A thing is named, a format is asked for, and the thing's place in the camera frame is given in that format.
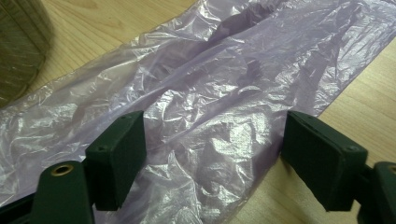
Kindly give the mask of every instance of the translucent plastic sheet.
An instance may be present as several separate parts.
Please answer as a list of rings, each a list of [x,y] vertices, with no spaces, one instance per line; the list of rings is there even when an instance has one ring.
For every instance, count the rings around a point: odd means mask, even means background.
[[[0,111],[0,204],[144,110],[148,158],[98,223],[217,223],[274,163],[286,111],[317,116],[396,35],[391,1],[199,1]]]

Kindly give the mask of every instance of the wood grain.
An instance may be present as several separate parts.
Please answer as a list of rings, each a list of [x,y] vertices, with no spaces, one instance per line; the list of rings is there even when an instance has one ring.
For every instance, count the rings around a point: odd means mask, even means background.
[[[192,0],[43,0],[54,24],[52,50],[33,91],[182,13]],[[396,40],[320,118],[370,151],[369,164],[396,161]],[[356,223],[351,213],[326,213],[282,160],[230,223]]]

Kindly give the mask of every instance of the dark green plastic part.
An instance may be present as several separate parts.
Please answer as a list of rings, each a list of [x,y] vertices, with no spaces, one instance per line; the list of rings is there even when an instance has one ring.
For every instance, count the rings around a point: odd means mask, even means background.
[[[373,186],[383,223],[396,223],[396,163],[388,161],[376,163]]]
[[[1,223],[25,224],[29,223],[29,216],[32,211],[34,194],[30,194],[13,203],[1,207]]]
[[[143,111],[118,118],[85,153],[96,209],[119,209],[146,158]]]
[[[289,111],[281,156],[327,211],[349,211],[367,150],[324,122]]]
[[[41,174],[39,183],[30,224],[94,223],[82,163],[55,164]]]

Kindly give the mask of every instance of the metal grommet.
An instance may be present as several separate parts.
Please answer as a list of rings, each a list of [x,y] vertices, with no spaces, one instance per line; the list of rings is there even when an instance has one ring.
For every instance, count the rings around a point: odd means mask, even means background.
[[[53,176],[61,176],[61,175],[67,175],[73,170],[73,166],[70,164],[63,164],[60,166],[55,167],[50,174]]]

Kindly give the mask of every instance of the plastic bag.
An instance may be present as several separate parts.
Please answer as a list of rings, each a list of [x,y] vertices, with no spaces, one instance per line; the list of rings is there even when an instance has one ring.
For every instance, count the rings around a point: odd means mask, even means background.
[[[98,223],[217,223],[277,158],[286,111],[317,116],[395,36],[386,1],[198,1],[0,111],[0,204],[145,111],[148,158]]]

